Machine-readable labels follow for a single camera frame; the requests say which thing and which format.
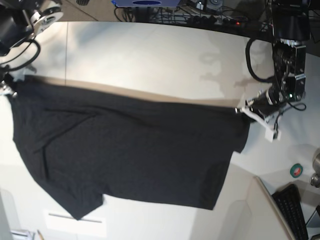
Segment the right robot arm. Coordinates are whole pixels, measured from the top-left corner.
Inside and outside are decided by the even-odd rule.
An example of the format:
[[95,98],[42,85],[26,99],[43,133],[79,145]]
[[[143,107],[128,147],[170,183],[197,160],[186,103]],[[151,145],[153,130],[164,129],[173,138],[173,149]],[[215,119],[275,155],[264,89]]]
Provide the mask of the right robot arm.
[[64,15],[61,0],[2,0],[0,2],[0,56],[7,56],[11,49],[24,43],[34,44],[36,52],[25,63],[10,67],[17,57],[0,64],[0,94],[17,95],[11,72],[30,66],[40,55],[41,46],[36,36],[57,22]]

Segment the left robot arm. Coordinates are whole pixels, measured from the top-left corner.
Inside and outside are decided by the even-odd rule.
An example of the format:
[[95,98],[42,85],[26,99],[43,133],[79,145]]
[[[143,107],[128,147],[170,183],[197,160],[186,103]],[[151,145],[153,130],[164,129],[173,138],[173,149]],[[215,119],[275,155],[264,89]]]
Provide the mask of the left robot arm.
[[258,77],[251,64],[251,38],[245,48],[250,75],[271,86],[257,97],[246,101],[245,107],[265,120],[286,104],[299,102],[305,96],[306,42],[311,37],[309,0],[273,0],[269,4],[272,24],[272,60],[274,74]]

